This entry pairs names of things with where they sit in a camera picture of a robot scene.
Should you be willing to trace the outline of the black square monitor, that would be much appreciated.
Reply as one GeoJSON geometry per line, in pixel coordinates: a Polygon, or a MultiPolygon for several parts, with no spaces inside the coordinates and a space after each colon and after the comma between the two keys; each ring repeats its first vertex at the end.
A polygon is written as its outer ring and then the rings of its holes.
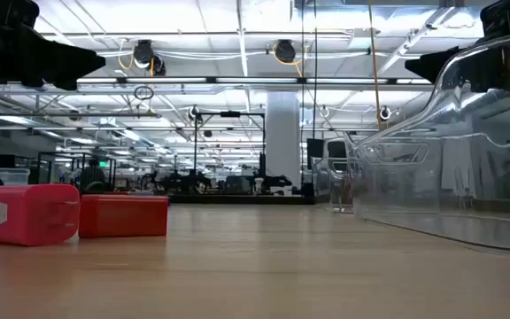
{"type": "Polygon", "coordinates": [[[322,158],[324,155],[323,139],[308,138],[306,140],[307,156],[309,158],[322,158]]]}

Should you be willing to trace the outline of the ceiling light strip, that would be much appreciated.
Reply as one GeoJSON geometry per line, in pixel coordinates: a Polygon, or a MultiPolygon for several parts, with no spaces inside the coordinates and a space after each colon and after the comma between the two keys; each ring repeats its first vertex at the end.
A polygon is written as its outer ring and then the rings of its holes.
{"type": "Polygon", "coordinates": [[[78,84],[389,84],[429,85],[430,82],[416,78],[295,78],[295,77],[89,77],[78,84]]]}

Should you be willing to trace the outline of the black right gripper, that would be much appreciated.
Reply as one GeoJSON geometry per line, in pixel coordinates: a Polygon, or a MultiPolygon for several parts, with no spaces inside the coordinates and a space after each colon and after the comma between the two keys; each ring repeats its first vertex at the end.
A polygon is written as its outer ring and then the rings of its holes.
{"type": "MultiPolygon", "coordinates": [[[[489,89],[510,91],[510,0],[499,0],[482,9],[484,37],[474,51],[460,61],[460,79],[473,92],[489,89]]],[[[405,69],[434,84],[446,62],[461,51],[459,46],[446,51],[423,54],[407,60],[405,69]]]]}

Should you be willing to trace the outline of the white column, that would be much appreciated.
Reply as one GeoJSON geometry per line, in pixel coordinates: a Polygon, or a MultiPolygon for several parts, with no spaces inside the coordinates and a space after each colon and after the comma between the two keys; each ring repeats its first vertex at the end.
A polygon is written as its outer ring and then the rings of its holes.
{"type": "Polygon", "coordinates": [[[298,94],[294,91],[270,91],[267,94],[266,173],[285,175],[292,185],[300,186],[300,132],[298,94]]]}

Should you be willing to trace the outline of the red square charger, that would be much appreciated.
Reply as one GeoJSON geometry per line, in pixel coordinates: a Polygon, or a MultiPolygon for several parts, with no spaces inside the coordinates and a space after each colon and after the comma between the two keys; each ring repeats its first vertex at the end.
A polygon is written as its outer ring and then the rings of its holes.
{"type": "Polygon", "coordinates": [[[153,237],[167,233],[169,198],[135,195],[84,195],[80,238],[153,237]]]}

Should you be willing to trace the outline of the black aluminium table frame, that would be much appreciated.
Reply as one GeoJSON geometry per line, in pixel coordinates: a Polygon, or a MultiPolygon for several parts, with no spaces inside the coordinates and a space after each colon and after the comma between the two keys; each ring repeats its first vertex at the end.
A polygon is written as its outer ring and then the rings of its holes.
{"type": "Polygon", "coordinates": [[[214,204],[214,205],[315,205],[315,198],[249,195],[173,195],[171,204],[214,204]]]}

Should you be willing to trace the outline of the black background frame rig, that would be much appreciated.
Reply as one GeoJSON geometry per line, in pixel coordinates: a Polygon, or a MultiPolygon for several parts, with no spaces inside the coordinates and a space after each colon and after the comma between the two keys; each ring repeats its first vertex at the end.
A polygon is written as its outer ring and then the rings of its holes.
{"type": "Polygon", "coordinates": [[[200,112],[194,119],[189,192],[198,196],[251,196],[266,178],[266,116],[238,111],[200,112]]]}

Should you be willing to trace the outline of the clear storage bin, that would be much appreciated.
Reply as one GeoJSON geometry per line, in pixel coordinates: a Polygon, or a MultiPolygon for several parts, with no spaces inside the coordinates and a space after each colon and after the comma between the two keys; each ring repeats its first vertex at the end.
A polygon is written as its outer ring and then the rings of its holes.
{"type": "Polygon", "coordinates": [[[27,185],[30,170],[28,168],[0,167],[0,180],[5,186],[27,185]]]}

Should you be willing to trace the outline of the pink charger with prongs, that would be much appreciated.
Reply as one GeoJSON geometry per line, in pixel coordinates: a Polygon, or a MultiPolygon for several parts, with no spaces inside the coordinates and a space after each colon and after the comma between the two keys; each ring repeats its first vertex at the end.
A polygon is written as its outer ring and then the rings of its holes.
{"type": "Polygon", "coordinates": [[[80,194],[69,184],[0,186],[0,243],[57,245],[73,237],[80,194]]]}

